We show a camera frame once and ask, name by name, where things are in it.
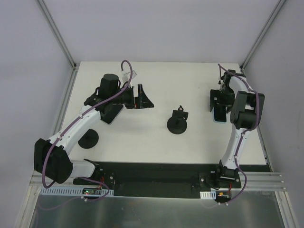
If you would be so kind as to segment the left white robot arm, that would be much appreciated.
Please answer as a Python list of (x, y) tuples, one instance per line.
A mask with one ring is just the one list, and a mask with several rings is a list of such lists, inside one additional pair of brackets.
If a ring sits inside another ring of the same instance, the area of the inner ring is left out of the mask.
[(84, 149), (96, 146), (98, 133), (92, 129), (99, 121), (111, 124), (123, 108), (153, 108), (138, 84), (138, 95), (134, 96), (131, 80), (135, 71), (124, 72), (125, 83), (120, 84), (115, 74), (105, 74), (100, 86), (84, 102), (73, 120), (49, 139), (38, 139), (34, 146), (34, 170), (53, 182), (64, 183), (68, 178), (83, 177), (91, 185), (100, 181), (99, 165), (88, 159), (71, 160), (69, 155), (75, 145)]

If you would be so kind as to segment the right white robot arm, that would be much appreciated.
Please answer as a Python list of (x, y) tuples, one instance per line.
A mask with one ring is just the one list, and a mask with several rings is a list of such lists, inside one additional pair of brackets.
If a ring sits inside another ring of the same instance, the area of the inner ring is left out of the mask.
[(225, 70), (218, 84), (218, 90), (210, 90), (209, 108), (215, 122), (225, 123), (229, 118), (232, 131), (227, 149), (211, 175), (211, 186), (217, 190), (239, 178), (239, 160), (248, 136), (260, 123), (265, 100), (244, 74), (234, 70)]

